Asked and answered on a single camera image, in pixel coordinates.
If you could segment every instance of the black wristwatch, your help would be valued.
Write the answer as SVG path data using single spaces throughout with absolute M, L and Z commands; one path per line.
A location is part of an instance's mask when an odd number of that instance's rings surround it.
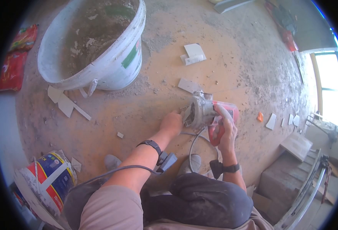
M 212 174 L 214 175 L 214 178 L 218 179 L 223 172 L 235 173 L 236 171 L 238 171 L 239 163 L 224 167 L 223 163 L 219 162 L 219 160 L 212 160 L 210 161 L 210 168 Z
M 159 156 L 161 155 L 162 150 L 160 149 L 159 145 L 155 141 L 153 141 L 153 140 L 145 140 L 145 141 L 142 141 L 141 143 L 139 143 L 138 145 L 142 145 L 142 144 L 144 144 L 144 145 L 150 145 L 151 147 L 153 147 L 157 151 L 157 154 Z

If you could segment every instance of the dark pants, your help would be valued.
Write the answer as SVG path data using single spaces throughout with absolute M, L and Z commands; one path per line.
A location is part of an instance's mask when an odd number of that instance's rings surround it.
M 63 213 L 72 230 L 78 230 L 81 214 L 91 195 L 106 179 L 91 182 L 68 194 Z M 237 228 L 245 223 L 253 208 L 252 199 L 239 186 L 192 172 L 177 176 L 172 195 L 141 193 L 145 222 L 169 219 L 184 224 Z

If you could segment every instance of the beige shirt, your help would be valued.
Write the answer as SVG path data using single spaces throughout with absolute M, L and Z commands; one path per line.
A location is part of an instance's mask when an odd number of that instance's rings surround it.
M 85 205 L 80 230 L 144 229 L 144 230 L 230 230 L 177 223 L 161 219 L 143 228 L 143 210 L 138 194 L 124 186 L 104 186 L 97 190 Z M 235 230 L 273 230 L 253 208 L 248 221 Z

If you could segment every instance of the white plastic bucket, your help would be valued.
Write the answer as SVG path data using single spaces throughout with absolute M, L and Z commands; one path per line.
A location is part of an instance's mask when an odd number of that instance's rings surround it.
M 99 22 L 95 20 L 101 20 L 99 18 L 104 15 L 102 15 L 101 9 L 96 11 L 96 14 L 85 9 L 86 4 L 93 1 L 94 4 L 96 2 L 97 4 L 105 4 L 104 7 L 121 5 L 122 7 L 136 8 L 137 11 L 128 27 L 116 41 L 105 51 L 98 51 L 97 53 L 102 52 L 102 54 L 74 74 L 65 70 L 65 63 L 74 65 L 74 63 L 66 62 L 66 59 L 76 58 L 76 56 L 77 58 L 83 57 L 86 55 L 86 53 L 83 54 L 83 50 L 87 50 L 88 47 L 91 49 L 91 45 L 99 41 L 91 34 L 92 31 L 101 31 L 98 27 L 93 28 L 93 24 Z M 91 26 L 84 28 L 86 30 L 92 28 L 93 30 L 89 30 L 86 34 L 81 34 L 82 29 L 74 31 L 78 27 L 78 23 L 76 23 L 78 20 L 84 20 L 83 23 L 91 23 Z M 52 87 L 60 90 L 75 90 L 89 86 L 89 96 L 95 88 L 120 90 L 128 86 L 137 77 L 142 66 L 141 34 L 145 20 L 146 6 L 143 0 L 71 1 L 52 21 L 41 41 L 38 54 L 38 69 L 41 76 Z M 71 43 L 74 38 L 76 40 L 75 46 L 73 43 L 68 46 L 68 42 Z

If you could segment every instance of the hand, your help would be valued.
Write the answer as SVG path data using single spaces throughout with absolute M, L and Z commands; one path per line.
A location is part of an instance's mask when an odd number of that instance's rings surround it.
M 238 129 L 234 125 L 233 118 L 229 114 L 229 112 L 221 105 L 214 104 L 214 109 L 217 113 L 219 113 L 223 120 L 223 126 L 225 129 L 224 135 L 220 139 L 220 144 L 217 148 L 220 150 L 222 154 L 225 153 L 235 153 L 234 150 L 234 142 L 237 136 Z
M 183 127 L 182 119 L 183 117 L 175 110 L 168 113 L 160 124 L 160 131 L 168 134 L 170 138 L 178 136 Z

